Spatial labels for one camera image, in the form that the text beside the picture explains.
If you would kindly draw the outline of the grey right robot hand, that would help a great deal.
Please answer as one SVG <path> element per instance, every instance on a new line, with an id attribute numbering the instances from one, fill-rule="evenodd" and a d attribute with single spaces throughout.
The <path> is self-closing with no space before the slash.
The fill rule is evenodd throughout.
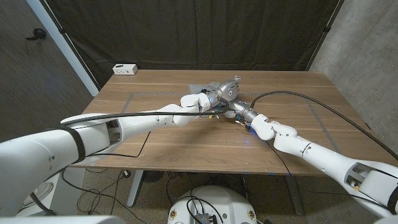
<path id="1" fill-rule="evenodd" d="M 231 119 L 236 118 L 244 123 L 251 123 L 259 115 L 246 102 L 241 100 L 229 101 L 228 106 L 228 111 L 223 115 Z"/>

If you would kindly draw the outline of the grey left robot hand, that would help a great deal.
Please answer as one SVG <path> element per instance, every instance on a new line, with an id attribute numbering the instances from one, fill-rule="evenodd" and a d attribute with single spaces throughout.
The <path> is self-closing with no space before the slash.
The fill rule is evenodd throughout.
<path id="1" fill-rule="evenodd" d="M 223 83 L 210 83 L 202 92 L 208 97 L 211 106 L 221 103 L 221 100 L 231 101 L 234 100 L 239 93 L 240 80 L 241 78 L 235 75 L 232 80 L 227 80 Z"/>

